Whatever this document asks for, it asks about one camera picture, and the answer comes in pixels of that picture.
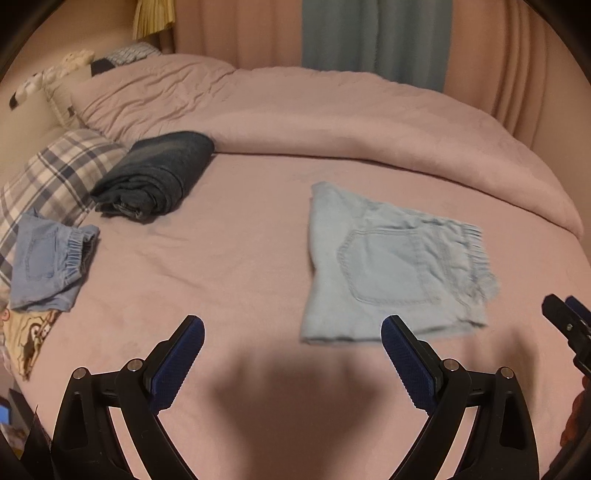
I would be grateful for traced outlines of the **right hand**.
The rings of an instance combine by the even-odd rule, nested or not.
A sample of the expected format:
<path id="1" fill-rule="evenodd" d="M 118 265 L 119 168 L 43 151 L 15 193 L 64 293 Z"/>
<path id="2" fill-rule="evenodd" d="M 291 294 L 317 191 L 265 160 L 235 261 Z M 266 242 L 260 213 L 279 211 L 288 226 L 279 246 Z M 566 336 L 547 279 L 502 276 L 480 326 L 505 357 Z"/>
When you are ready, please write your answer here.
<path id="1" fill-rule="evenodd" d="M 580 411 L 583 405 L 585 391 L 590 384 L 590 379 L 587 376 L 582 378 L 582 386 L 583 390 L 575 397 L 572 403 L 572 411 L 571 414 L 566 422 L 564 431 L 562 432 L 560 438 L 560 447 L 564 448 L 569 442 L 572 442 L 576 439 L 578 435 L 578 421 L 580 416 Z"/>

